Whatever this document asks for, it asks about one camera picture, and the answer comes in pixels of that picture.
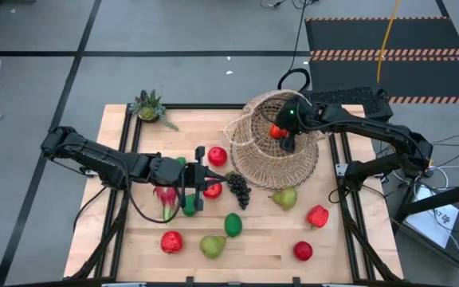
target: potted plant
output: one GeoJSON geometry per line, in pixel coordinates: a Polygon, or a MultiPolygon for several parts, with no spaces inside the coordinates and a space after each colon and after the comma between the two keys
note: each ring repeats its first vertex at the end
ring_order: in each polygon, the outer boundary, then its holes
{"type": "Polygon", "coordinates": [[[131,111],[135,113],[145,123],[155,123],[160,120],[166,127],[178,131],[178,127],[167,121],[166,107],[160,104],[161,96],[155,95],[155,90],[151,90],[150,95],[147,91],[141,91],[141,95],[135,98],[135,103],[131,104],[131,111]]]}

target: wooden table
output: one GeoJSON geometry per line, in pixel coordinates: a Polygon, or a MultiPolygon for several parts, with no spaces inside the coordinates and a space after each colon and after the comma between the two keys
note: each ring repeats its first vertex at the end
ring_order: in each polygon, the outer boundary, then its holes
{"type": "MultiPolygon", "coordinates": [[[[345,107],[352,114],[363,116],[361,106],[345,107]]],[[[100,124],[97,141],[109,147],[118,148],[124,122],[125,105],[107,105],[100,124]]],[[[169,110],[168,118],[178,125],[174,132],[161,124],[145,124],[139,138],[139,152],[160,151],[163,156],[184,156],[194,160],[194,149],[206,146],[224,146],[222,129],[237,117],[240,110],[169,110]]],[[[127,150],[130,149],[133,126],[131,122],[127,150]]],[[[353,160],[368,161],[375,153],[368,138],[348,135],[353,160]]],[[[343,161],[340,142],[339,154],[343,161]]],[[[205,210],[194,218],[186,218],[181,212],[178,217],[159,225],[142,219],[129,207],[127,224],[118,271],[118,281],[160,281],[184,282],[193,276],[196,282],[261,282],[291,283],[292,277],[300,277],[303,283],[351,282],[347,247],[343,235],[343,223],[338,204],[328,201],[328,194],[335,189],[335,175],[327,139],[319,142],[320,160],[308,181],[298,188],[299,200],[296,206],[285,212],[269,198],[270,191],[253,188],[249,206],[241,210],[237,200],[224,184],[222,196],[216,200],[205,200],[205,210]],[[322,229],[312,230],[305,222],[307,211],[317,204],[325,206],[330,216],[322,229]],[[236,212],[243,220],[244,230],[236,238],[228,238],[222,255],[210,260],[199,250],[199,241],[205,235],[225,235],[224,218],[236,212]],[[167,230],[177,230],[183,236],[184,247],[180,254],[168,255],[160,249],[160,238],[167,230]],[[297,261],[292,247],[298,241],[309,242],[314,254],[309,261],[297,261]]],[[[232,169],[211,167],[219,174],[232,169]]],[[[382,186],[377,179],[365,182],[379,191],[382,186]]],[[[100,189],[99,179],[88,179],[83,202],[89,200],[100,189]]],[[[139,207],[148,216],[160,218],[161,206],[152,194],[153,186],[133,184],[132,194],[139,207]]],[[[370,244],[390,269],[402,277],[398,251],[390,227],[389,214],[383,198],[363,189],[360,192],[367,235],[370,244]]],[[[65,276],[75,273],[91,254],[100,240],[102,225],[108,203],[108,192],[96,200],[80,217],[73,236],[65,276]]],[[[365,277],[362,250],[355,241],[359,259],[360,276],[365,277]]],[[[104,275],[109,273],[112,246],[108,248],[104,275]]]]}

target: tomato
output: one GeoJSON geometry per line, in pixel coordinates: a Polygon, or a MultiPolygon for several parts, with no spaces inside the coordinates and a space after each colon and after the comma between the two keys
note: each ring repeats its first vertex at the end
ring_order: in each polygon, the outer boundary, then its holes
{"type": "Polygon", "coordinates": [[[160,249],[167,254],[178,253],[182,247],[182,235],[176,231],[167,231],[160,239],[160,249]]]}
{"type": "Polygon", "coordinates": [[[324,227],[325,223],[327,223],[327,220],[328,210],[326,210],[321,205],[313,207],[306,216],[306,221],[312,226],[316,226],[318,228],[324,227]]]}
{"type": "Polygon", "coordinates": [[[275,124],[272,124],[272,127],[270,128],[270,133],[269,134],[270,134],[271,138],[273,138],[275,140],[278,140],[282,136],[287,136],[288,135],[288,131],[282,130],[279,127],[277,127],[275,124]]]}
{"type": "Polygon", "coordinates": [[[298,242],[293,247],[293,254],[301,261],[307,261],[312,256],[312,247],[307,242],[298,242]]]}
{"type": "Polygon", "coordinates": [[[208,187],[206,191],[203,191],[203,195],[205,195],[208,199],[216,199],[222,193],[222,184],[215,183],[213,186],[208,187]]]}
{"type": "Polygon", "coordinates": [[[228,154],[222,147],[212,147],[208,151],[208,161],[216,167],[220,167],[228,160],[228,154]]]}

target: grapes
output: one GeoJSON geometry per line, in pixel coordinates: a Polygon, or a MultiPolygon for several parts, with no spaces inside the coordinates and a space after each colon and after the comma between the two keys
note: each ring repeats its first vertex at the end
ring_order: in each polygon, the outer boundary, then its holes
{"type": "Polygon", "coordinates": [[[229,175],[226,175],[226,177],[228,178],[229,190],[232,194],[237,196],[238,206],[242,210],[245,210],[245,208],[249,205],[249,192],[251,192],[251,188],[247,187],[247,182],[241,175],[232,172],[229,175]]]}

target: white paper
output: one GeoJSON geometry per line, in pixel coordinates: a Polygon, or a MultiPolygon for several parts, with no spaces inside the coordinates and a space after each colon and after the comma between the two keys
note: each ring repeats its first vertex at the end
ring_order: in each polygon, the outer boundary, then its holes
{"type": "MultiPolygon", "coordinates": [[[[417,198],[414,198],[414,201],[426,199],[430,196],[432,196],[431,191],[422,186],[419,188],[417,198]]],[[[458,211],[459,210],[453,205],[442,206],[435,209],[435,214],[437,216],[435,216],[432,210],[428,210],[410,215],[405,219],[405,223],[410,227],[413,227],[420,234],[423,234],[432,242],[435,242],[440,247],[445,248],[447,246],[447,241],[449,240],[450,232],[456,222],[458,211]],[[447,229],[438,225],[434,217],[447,229]]]]}

